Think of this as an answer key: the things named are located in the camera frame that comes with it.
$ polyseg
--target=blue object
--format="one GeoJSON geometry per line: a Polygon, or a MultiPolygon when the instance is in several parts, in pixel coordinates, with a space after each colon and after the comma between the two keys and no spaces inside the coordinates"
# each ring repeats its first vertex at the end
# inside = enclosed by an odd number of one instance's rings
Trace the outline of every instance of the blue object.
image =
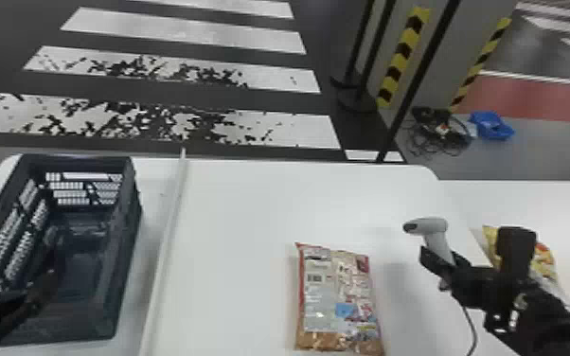
{"type": "Polygon", "coordinates": [[[515,134],[495,112],[474,112],[469,122],[477,125],[478,134],[489,140],[507,140],[515,134]]]}
{"type": "Polygon", "coordinates": [[[356,305],[352,303],[336,303],[336,316],[347,318],[356,310],[356,305]]]}

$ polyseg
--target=snack bag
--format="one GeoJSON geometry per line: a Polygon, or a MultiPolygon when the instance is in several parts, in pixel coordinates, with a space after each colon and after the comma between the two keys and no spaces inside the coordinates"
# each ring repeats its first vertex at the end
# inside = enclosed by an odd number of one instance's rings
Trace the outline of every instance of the snack bag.
{"type": "MultiPolygon", "coordinates": [[[[490,263],[496,269],[499,269],[502,258],[497,256],[497,234],[499,228],[484,225],[482,227],[482,232],[484,233],[484,238],[488,243],[488,250],[484,250],[484,253],[489,258],[490,263]]],[[[552,256],[550,249],[541,242],[537,241],[535,246],[535,255],[530,261],[530,278],[534,279],[539,283],[539,285],[548,293],[555,295],[559,298],[565,308],[570,312],[570,299],[567,294],[563,291],[561,284],[559,283],[559,277],[557,276],[557,266],[555,264],[555,258],[552,256]]]]}
{"type": "Polygon", "coordinates": [[[369,258],[302,243],[296,247],[300,256],[296,348],[384,355],[369,258]]]}

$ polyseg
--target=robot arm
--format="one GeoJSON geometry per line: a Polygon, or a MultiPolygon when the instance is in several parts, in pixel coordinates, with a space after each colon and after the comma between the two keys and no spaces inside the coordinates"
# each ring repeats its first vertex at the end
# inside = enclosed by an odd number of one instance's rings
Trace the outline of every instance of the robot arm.
{"type": "MultiPolygon", "coordinates": [[[[441,229],[441,222],[433,220],[441,219],[427,219],[428,226],[441,229]]],[[[441,233],[439,236],[445,239],[443,231],[441,233]]],[[[513,351],[522,356],[570,356],[569,310],[528,276],[536,242],[537,236],[532,231],[520,227],[500,228],[496,246],[502,259],[499,270],[473,267],[453,251],[449,251],[454,261],[450,263],[448,254],[442,256],[442,251],[432,249],[433,242],[429,241],[427,247],[421,248],[419,261],[427,270],[442,277],[452,297],[463,307],[484,311],[484,329],[513,351]]]]}

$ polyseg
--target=yellow black striped pole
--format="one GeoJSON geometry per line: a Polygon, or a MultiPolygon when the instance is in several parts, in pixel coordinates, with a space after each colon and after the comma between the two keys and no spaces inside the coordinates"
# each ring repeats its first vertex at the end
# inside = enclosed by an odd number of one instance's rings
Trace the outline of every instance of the yellow black striped pole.
{"type": "Polygon", "coordinates": [[[497,48],[497,45],[502,40],[502,37],[506,32],[506,28],[510,25],[510,22],[511,20],[505,17],[499,21],[499,24],[497,24],[497,29],[495,29],[495,32],[492,34],[492,37],[490,37],[489,42],[486,45],[484,45],[482,53],[479,54],[479,59],[477,59],[475,64],[472,66],[471,70],[469,70],[469,74],[464,79],[462,87],[459,88],[459,90],[457,91],[457,94],[455,95],[455,98],[453,99],[453,102],[449,107],[449,111],[451,113],[457,111],[457,108],[459,108],[459,104],[461,104],[466,95],[469,94],[469,89],[471,89],[471,84],[473,84],[473,82],[477,79],[479,72],[482,70],[482,68],[484,68],[484,64],[486,64],[486,61],[489,59],[492,52],[495,50],[495,48],[497,48]]]}
{"type": "Polygon", "coordinates": [[[386,70],[383,85],[378,92],[376,101],[379,108],[388,108],[391,105],[391,99],[398,90],[402,73],[409,66],[411,55],[419,43],[419,35],[429,22],[430,15],[430,9],[414,7],[411,10],[409,20],[406,22],[404,32],[400,37],[398,47],[396,47],[396,53],[393,55],[389,68],[386,70]]]}

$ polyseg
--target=black cable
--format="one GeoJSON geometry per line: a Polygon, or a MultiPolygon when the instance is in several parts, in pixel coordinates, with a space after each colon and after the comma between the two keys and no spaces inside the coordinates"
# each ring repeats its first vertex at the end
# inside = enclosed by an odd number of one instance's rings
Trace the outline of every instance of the black cable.
{"type": "Polygon", "coordinates": [[[462,130],[457,130],[455,127],[450,127],[452,133],[457,134],[462,140],[452,141],[450,139],[442,139],[437,133],[432,133],[431,128],[425,127],[415,119],[410,120],[408,125],[402,125],[401,129],[407,131],[406,149],[409,150],[414,156],[424,156],[427,160],[431,159],[432,155],[438,153],[448,154],[452,157],[460,155],[470,144],[471,133],[462,121],[454,116],[450,117],[462,130]]]}
{"type": "Polygon", "coordinates": [[[475,324],[473,323],[471,316],[469,315],[469,310],[466,307],[459,305],[464,312],[464,316],[466,316],[466,321],[469,322],[469,327],[471,327],[471,335],[472,335],[472,343],[471,348],[469,348],[469,352],[466,353],[466,356],[471,356],[475,349],[477,348],[477,330],[475,329],[475,324]]]}

